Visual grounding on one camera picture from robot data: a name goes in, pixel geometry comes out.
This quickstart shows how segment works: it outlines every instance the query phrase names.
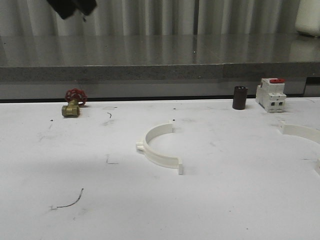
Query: gate valve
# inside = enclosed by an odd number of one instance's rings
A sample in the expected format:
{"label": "gate valve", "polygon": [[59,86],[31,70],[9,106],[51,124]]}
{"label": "gate valve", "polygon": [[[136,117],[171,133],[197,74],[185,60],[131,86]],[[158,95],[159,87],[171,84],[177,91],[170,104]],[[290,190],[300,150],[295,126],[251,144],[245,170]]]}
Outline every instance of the gate valve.
{"label": "gate valve", "polygon": [[68,106],[62,106],[62,116],[78,117],[80,115],[79,106],[85,105],[88,97],[83,90],[74,88],[66,92],[64,99],[68,102]]}

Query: red handwheel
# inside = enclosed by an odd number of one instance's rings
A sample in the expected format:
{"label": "red handwheel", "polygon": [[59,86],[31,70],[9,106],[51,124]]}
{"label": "red handwheel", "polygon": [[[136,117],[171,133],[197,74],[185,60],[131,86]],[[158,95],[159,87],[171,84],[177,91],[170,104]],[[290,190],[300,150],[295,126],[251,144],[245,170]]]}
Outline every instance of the red handwheel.
{"label": "red handwheel", "polygon": [[83,106],[83,105],[86,104],[86,101],[88,100],[88,97],[87,97],[87,95],[85,94],[85,92],[83,90],[74,88],[74,89],[68,90],[65,93],[64,99],[67,102],[70,102],[72,99],[77,99],[77,101],[79,102],[79,106]]}

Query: metal corrugated wall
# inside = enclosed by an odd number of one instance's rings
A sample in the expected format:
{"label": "metal corrugated wall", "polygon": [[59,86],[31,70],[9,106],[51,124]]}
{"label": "metal corrugated wall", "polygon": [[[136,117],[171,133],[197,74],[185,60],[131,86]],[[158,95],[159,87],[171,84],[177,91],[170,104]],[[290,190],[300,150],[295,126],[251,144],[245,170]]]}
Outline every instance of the metal corrugated wall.
{"label": "metal corrugated wall", "polygon": [[0,0],[1,36],[294,33],[300,0],[97,0],[83,21],[46,0]]}

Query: white bottle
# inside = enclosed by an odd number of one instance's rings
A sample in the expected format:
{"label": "white bottle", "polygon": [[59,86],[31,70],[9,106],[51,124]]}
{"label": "white bottle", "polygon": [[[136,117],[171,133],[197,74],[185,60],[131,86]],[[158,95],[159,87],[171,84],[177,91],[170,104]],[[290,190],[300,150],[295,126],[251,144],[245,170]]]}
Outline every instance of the white bottle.
{"label": "white bottle", "polygon": [[295,29],[302,34],[320,36],[320,0],[300,0]]}

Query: small cylinder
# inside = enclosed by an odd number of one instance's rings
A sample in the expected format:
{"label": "small cylinder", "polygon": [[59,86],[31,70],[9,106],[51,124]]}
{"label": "small cylinder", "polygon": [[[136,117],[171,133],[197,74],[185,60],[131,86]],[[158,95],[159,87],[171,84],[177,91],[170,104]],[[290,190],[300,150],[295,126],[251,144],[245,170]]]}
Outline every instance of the small cylinder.
{"label": "small cylinder", "polygon": [[233,93],[232,108],[243,110],[246,107],[248,88],[245,86],[235,86]]}

